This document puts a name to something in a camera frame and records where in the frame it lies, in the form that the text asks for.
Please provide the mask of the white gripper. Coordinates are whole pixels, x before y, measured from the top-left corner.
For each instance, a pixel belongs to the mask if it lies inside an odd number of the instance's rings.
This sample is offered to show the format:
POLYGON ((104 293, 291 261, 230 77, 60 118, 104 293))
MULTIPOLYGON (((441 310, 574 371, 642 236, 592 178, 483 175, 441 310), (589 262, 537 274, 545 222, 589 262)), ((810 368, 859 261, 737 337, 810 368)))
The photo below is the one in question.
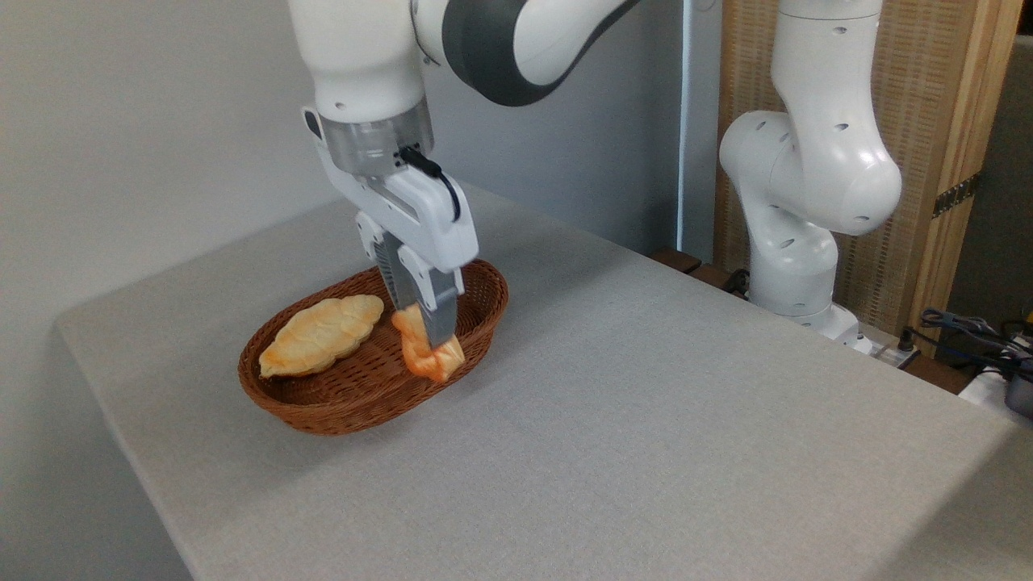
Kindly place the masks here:
POLYGON ((429 109, 416 104, 359 123, 331 120, 315 108, 302 116, 333 188, 359 210, 362 246, 395 310, 418 304, 429 346, 445 345, 465 293, 459 269, 479 253, 479 240, 462 188, 428 159, 429 109))

